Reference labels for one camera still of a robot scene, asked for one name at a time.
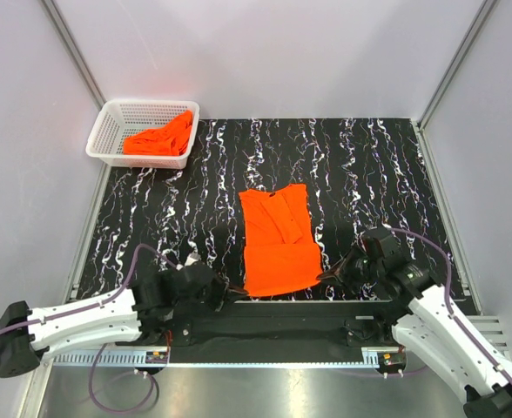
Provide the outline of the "connector box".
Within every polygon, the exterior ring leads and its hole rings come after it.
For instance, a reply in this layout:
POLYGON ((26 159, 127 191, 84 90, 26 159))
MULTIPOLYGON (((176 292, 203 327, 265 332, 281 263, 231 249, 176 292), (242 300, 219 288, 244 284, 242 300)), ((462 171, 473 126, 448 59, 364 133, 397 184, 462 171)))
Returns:
POLYGON ((403 352, 383 353, 379 356, 379 360, 383 367, 403 367, 406 364, 407 357, 403 352))
POLYGON ((146 364, 167 364, 169 353, 167 351, 147 351, 145 354, 146 364))

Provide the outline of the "aluminium frame rail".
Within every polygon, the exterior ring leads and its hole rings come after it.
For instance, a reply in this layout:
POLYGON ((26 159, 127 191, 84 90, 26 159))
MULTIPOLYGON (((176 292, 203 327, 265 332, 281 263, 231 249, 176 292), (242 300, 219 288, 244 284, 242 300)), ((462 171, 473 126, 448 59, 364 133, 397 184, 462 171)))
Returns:
POLYGON ((188 345, 185 335, 172 337, 160 346, 117 346, 67 350, 43 359, 66 367, 135 367, 155 371, 163 367, 202 368, 333 368, 379 369, 383 353, 409 351, 391 346, 374 346, 355 341, 339 345, 326 341, 214 339, 206 345, 188 345), (146 364, 147 351, 167 351, 167 364, 146 364))

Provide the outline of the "orange t shirts in basket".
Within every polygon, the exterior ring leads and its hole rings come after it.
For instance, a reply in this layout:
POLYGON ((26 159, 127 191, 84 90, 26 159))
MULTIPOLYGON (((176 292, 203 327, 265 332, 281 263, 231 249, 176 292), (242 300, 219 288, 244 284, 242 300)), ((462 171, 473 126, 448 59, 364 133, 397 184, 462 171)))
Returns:
POLYGON ((151 128, 124 140, 124 155, 179 157, 188 147, 192 133, 193 113, 179 114, 160 128, 151 128))

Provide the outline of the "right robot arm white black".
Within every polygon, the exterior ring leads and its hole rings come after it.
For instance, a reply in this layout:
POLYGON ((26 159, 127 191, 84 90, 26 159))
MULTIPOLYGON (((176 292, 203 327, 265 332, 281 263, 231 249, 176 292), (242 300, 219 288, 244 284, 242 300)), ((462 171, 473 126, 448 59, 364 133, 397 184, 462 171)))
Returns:
POLYGON ((512 417, 512 361, 474 327, 429 270, 398 250, 354 248, 317 280, 346 290, 376 281, 389 295, 389 307, 363 330, 350 330, 350 339, 410 350, 453 390, 468 417, 512 417))

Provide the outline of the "right connector box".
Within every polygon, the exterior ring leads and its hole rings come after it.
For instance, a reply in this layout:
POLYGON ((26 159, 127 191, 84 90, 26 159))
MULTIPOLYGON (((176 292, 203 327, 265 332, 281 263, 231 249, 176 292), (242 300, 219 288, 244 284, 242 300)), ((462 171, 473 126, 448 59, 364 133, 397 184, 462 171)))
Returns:
POLYGON ((403 367, 406 364, 407 357, 403 352, 383 353, 379 356, 379 360, 383 367, 403 367))

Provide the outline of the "white plastic basket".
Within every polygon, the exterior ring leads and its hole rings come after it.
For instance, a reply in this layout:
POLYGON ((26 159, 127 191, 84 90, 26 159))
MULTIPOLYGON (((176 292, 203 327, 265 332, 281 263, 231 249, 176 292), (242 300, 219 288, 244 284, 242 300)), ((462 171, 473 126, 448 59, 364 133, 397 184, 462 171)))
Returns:
POLYGON ((182 170, 191 154, 199 123, 199 105, 193 101, 121 98, 104 104, 88 137, 85 152, 110 167, 182 170), (185 111, 192 113, 192 129, 185 152, 174 156, 124 154, 126 138, 160 128, 185 111))

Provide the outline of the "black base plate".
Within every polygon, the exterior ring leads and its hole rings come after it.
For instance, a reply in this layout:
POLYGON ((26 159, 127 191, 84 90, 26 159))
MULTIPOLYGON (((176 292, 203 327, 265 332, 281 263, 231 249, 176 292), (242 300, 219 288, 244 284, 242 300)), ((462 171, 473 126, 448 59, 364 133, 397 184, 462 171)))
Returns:
POLYGON ((179 363, 346 363, 364 347, 398 349, 390 301, 237 301, 219 311, 203 303, 141 316, 137 347, 171 349, 179 363))

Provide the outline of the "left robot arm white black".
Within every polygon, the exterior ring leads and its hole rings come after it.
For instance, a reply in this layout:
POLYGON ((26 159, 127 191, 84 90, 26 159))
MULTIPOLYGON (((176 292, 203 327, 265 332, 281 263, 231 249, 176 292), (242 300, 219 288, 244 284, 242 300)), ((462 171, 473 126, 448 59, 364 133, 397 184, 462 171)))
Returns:
POLYGON ((200 306, 218 312, 247 296, 244 288, 194 262, 61 306, 14 302, 0 318, 0 378, 27 374, 41 361, 91 346, 154 345, 172 334, 178 309, 200 306))

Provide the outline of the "left connector box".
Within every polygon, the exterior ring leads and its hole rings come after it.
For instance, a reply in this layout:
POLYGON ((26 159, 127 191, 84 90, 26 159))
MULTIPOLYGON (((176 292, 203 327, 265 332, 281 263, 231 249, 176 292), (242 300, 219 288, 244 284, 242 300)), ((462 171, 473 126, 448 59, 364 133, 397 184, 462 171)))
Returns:
POLYGON ((167 351, 147 351, 145 354, 146 364, 167 364, 169 353, 167 351))

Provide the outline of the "black marble pattern mat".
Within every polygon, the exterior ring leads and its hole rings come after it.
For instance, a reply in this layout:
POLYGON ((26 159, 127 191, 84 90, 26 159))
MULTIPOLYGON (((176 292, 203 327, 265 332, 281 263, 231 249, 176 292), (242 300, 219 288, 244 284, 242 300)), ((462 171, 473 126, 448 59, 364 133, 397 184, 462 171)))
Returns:
POLYGON ((119 287, 129 271, 152 276, 198 253, 236 285, 245 278, 239 193, 307 187, 321 264, 329 268, 368 228, 407 229, 408 255, 475 314, 451 248, 414 127, 402 118, 212 119, 199 123, 182 170, 111 170, 73 297, 119 287))

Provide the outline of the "orange t shirt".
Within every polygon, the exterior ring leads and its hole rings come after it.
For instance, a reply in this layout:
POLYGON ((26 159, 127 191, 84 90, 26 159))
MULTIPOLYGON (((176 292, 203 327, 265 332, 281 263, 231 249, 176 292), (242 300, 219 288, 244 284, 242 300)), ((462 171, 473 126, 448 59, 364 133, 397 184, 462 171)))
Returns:
POLYGON ((253 298, 313 287, 322 273, 321 251, 311 231, 307 187, 239 193, 245 222, 244 288, 253 298))

